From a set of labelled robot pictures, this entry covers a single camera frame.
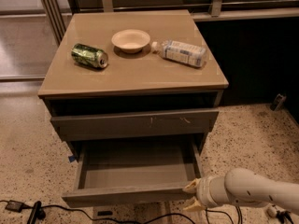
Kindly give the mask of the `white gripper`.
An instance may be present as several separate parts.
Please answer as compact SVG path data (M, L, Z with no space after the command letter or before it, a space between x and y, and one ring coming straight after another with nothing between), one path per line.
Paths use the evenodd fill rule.
M217 203L212 197L212 182L215 180L213 176L195 178L191 183L183 188L184 192L194 194L187 200L183 206L183 210L187 212L200 212L206 208L218 207L221 204Z

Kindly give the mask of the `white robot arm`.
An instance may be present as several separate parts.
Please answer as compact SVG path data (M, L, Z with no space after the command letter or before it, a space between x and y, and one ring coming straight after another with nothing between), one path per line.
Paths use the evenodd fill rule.
M183 191L192 195L185 204L185 211L225 204L246 207L273 204L299 215L298 184L272 180L245 168L234 168L225 176L195 178Z

